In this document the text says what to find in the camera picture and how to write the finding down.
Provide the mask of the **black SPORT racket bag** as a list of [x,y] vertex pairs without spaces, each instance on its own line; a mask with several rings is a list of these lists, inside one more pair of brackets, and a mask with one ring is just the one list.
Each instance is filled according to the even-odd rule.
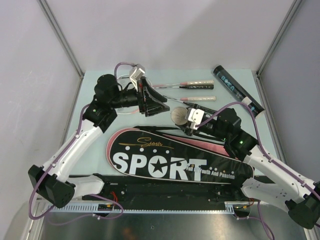
[[230,185],[254,177],[254,168],[231,158],[221,143],[138,127],[114,133],[106,158],[117,172],[144,179]]

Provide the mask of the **white black-handled badminton racket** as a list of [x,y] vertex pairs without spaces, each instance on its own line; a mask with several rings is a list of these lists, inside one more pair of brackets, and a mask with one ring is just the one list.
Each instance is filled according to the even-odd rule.
[[186,90],[213,90],[214,85],[170,85],[170,86],[153,86],[153,89],[186,89]]

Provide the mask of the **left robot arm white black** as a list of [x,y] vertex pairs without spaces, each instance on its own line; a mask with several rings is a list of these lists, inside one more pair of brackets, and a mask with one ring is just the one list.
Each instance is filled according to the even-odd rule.
[[135,87],[131,89],[120,89],[114,75],[105,74],[98,78],[93,100],[82,108],[75,133],[50,160],[28,170],[33,186],[30,204],[35,194],[57,208],[66,206],[77,197],[95,195],[105,200],[110,196],[111,188],[97,174],[71,178],[70,173],[89,146],[117,118],[117,109],[137,106],[146,117],[170,110],[166,105],[167,99],[154,90],[144,76],[133,84]]

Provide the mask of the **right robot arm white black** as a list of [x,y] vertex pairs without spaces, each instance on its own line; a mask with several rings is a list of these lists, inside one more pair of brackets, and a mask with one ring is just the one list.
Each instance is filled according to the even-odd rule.
[[184,114],[188,134],[203,132],[224,141],[232,158],[259,170],[271,183],[248,178],[230,188],[231,196],[261,200],[286,213],[298,225],[312,229],[320,219],[320,184],[296,172],[265,150],[260,139],[241,128],[241,119],[233,108],[225,108],[208,117],[202,109],[188,107]]

